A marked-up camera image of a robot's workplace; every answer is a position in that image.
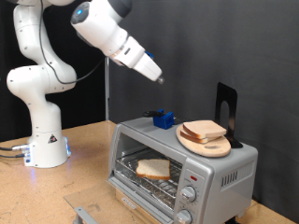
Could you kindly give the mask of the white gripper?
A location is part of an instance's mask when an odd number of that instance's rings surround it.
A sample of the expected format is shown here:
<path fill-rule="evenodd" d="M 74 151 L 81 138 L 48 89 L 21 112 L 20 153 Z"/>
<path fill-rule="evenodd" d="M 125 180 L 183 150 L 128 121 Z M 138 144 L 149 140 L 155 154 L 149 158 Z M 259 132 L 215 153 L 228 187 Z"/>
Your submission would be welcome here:
<path fill-rule="evenodd" d="M 136 70 L 151 81 L 164 84 L 164 78 L 161 77 L 162 69 L 132 36 L 126 39 L 121 48 L 110 56 L 110 59 L 117 64 Z"/>

